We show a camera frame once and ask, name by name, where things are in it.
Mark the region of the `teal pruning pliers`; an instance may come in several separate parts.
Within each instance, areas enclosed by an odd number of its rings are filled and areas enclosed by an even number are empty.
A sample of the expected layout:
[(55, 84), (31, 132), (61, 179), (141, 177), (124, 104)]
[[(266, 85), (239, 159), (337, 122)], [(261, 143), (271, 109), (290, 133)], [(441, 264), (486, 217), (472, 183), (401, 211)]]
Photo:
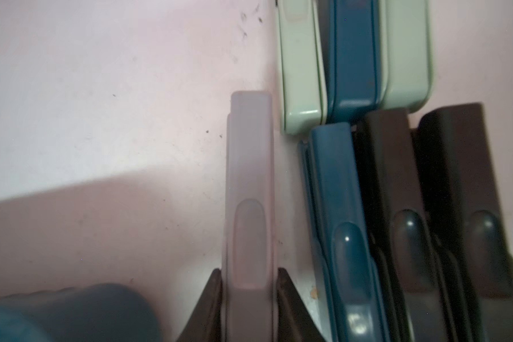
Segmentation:
[(323, 331), (332, 341), (390, 341), (351, 126), (313, 128), (299, 156)]

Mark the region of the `black pruning pliers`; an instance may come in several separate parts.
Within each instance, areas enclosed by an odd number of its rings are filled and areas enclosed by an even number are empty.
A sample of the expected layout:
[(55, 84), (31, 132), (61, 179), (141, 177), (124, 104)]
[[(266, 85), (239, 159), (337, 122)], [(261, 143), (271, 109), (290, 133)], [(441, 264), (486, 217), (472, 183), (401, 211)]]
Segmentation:
[(405, 109), (367, 113), (354, 148), (371, 254), (392, 341), (456, 341), (424, 219)]
[(421, 118), (415, 143), (457, 336), (461, 341), (513, 341), (513, 256), (483, 106), (435, 109)]

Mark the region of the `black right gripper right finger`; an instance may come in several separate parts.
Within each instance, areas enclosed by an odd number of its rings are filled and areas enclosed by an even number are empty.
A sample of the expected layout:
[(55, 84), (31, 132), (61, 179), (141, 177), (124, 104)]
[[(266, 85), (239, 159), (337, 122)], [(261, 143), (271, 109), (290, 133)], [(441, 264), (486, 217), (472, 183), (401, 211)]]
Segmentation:
[(321, 341), (316, 327), (288, 271), (280, 267), (276, 282), (279, 309), (278, 341)]

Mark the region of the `grey pruning pliers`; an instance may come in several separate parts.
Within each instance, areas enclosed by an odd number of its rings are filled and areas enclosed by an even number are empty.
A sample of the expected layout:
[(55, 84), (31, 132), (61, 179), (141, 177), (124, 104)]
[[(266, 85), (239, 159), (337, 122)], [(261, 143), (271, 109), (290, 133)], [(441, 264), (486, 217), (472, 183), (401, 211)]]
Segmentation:
[(227, 117), (222, 340), (276, 341), (272, 97), (235, 91)]

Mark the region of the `teal plastic storage box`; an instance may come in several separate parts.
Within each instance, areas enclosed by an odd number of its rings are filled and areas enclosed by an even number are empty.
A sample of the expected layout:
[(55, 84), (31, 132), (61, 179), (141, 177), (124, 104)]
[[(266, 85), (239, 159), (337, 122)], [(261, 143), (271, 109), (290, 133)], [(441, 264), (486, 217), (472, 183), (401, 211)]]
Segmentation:
[(0, 341), (162, 341), (152, 306), (122, 284), (0, 296)]

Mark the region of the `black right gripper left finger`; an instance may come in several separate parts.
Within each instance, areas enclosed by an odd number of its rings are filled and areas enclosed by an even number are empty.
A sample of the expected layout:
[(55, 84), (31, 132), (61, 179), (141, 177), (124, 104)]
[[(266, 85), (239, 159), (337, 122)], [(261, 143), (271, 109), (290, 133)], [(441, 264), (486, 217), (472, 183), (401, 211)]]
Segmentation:
[(214, 269), (176, 342), (221, 341), (221, 308), (222, 275), (220, 269)]

